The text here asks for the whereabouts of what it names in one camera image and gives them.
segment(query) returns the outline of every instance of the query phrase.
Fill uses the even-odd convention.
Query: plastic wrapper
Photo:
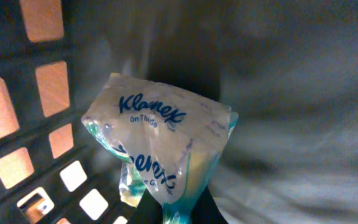
[[[163,223],[187,223],[238,114],[164,83],[111,74],[82,118],[90,133],[134,165],[163,207]]]
[[[118,189],[121,201],[133,207],[137,207],[146,190],[142,177],[129,162],[122,162]]]

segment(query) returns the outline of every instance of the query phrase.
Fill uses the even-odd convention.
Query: grid pattern
[[[86,105],[84,108],[75,105],[78,91],[75,83],[76,79],[81,79],[81,73],[73,74],[77,47],[72,45],[68,22],[72,1],[63,0],[61,3],[64,35],[58,30],[50,41],[30,39],[21,2],[25,1],[0,0],[0,79],[6,85],[19,127],[0,138],[0,161],[18,149],[27,149],[26,153],[21,153],[29,157],[32,169],[8,187],[0,177],[0,223],[28,223],[17,202],[38,187],[45,189],[55,204],[38,223],[59,223],[63,218],[70,223],[113,223],[120,216],[129,219],[134,209],[119,200],[118,187],[109,182],[113,168],[107,168],[111,172],[100,172],[93,167],[98,144],[80,121]],[[46,113],[36,71],[57,62],[65,62],[67,67],[69,103],[54,113]],[[65,133],[71,134],[72,138],[60,146],[59,140],[51,140],[56,133],[57,138],[67,138]],[[104,153],[105,157],[113,159],[107,151]],[[69,192],[59,173],[75,161],[80,162],[88,178]],[[0,166],[1,170],[4,168],[4,172],[9,172],[3,164]],[[80,200],[93,189],[108,202],[108,208],[97,220],[90,218],[80,207]]]

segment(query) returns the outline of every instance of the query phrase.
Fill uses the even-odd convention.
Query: black plastic grate
[[[26,147],[34,167],[33,174],[10,189],[5,189],[0,180],[0,223],[28,223],[16,203],[37,187],[43,187],[55,204],[39,223],[55,223],[61,218],[70,223],[112,223],[118,216],[129,219],[134,211],[119,200],[118,187],[109,181],[115,167],[111,165],[103,172],[93,167],[99,147],[81,124],[84,108],[75,105],[78,92],[75,83],[84,77],[73,72],[73,56],[78,49],[71,41],[70,5],[71,1],[62,1],[64,38],[32,43],[26,36],[19,0],[0,0],[0,78],[6,83],[20,126],[15,133],[0,139],[0,158]],[[70,107],[45,118],[35,68],[62,60],[67,63]],[[68,123],[72,124],[74,148],[54,159],[48,135]],[[104,157],[114,159],[107,151],[103,153]],[[80,161],[88,178],[69,192],[59,172],[74,161]],[[79,201],[92,189],[97,189],[109,203],[96,221],[79,206]]]

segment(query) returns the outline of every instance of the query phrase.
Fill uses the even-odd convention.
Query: black object
[[[198,199],[192,213],[192,223],[211,223],[225,224],[227,221],[223,218],[218,207],[209,192],[208,187],[205,188]],[[162,222],[162,207],[146,190],[143,194],[137,210],[134,212],[128,224],[150,223],[160,224]]]

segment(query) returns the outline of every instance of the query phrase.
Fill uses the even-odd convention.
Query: kleenex tissue pack
[[[237,118],[190,91],[113,73],[82,122],[134,166],[162,205],[163,223],[189,223]]]

